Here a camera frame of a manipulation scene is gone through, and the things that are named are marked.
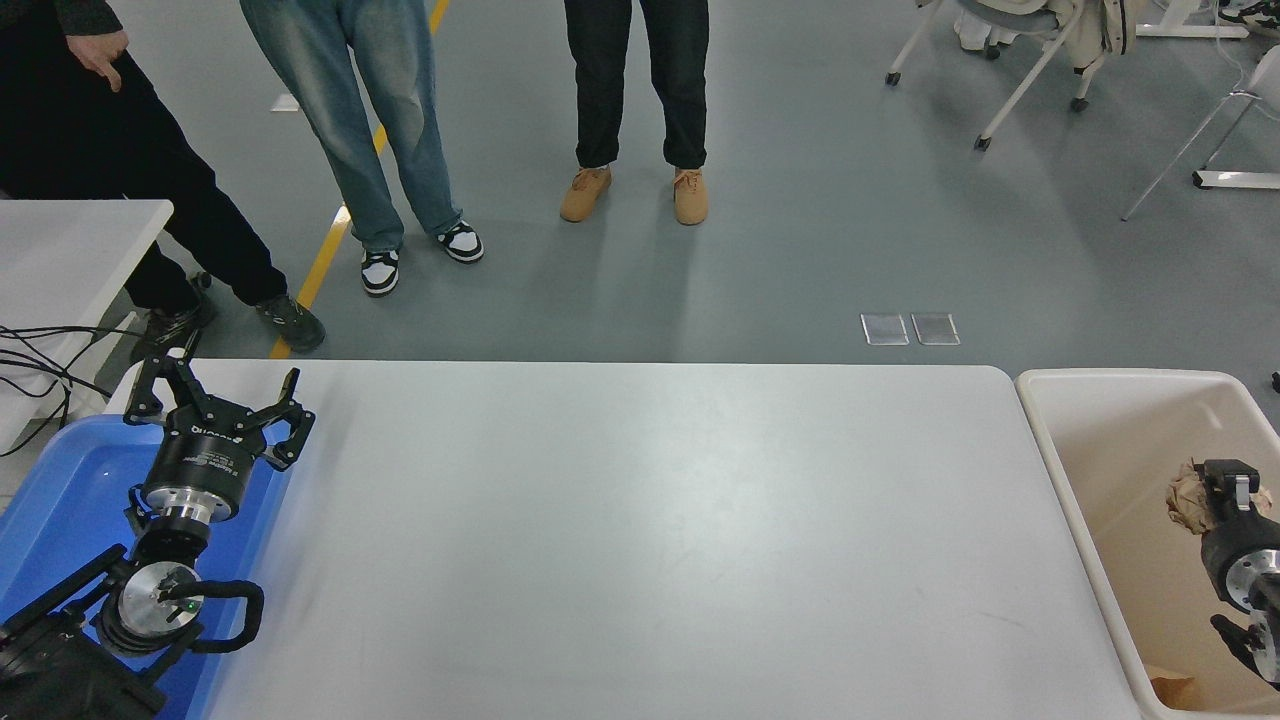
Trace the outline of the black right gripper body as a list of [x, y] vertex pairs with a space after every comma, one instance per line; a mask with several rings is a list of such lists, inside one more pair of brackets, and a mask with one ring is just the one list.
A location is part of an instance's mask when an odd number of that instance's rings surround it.
[[1216, 596], [1249, 603], [1253, 585], [1279, 573], [1279, 524], [1258, 512], [1234, 516], [1206, 533], [1201, 560]]

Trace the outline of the person's hand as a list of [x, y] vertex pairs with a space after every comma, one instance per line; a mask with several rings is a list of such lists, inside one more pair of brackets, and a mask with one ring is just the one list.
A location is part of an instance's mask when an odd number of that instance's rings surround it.
[[129, 36], [124, 29], [104, 35], [67, 35], [65, 42], [76, 60], [86, 70], [105, 79], [111, 92], [122, 90], [123, 78], [114, 63], [129, 46]]

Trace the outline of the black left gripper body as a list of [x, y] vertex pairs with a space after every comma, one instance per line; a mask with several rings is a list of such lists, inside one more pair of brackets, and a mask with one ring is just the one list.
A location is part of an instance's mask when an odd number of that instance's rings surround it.
[[237, 511], [253, 462], [265, 451], [262, 424], [243, 407], [201, 411], [193, 406], [169, 413], [165, 436], [141, 486], [141, 497], [156, 511], [200, 495], [211, 511]]

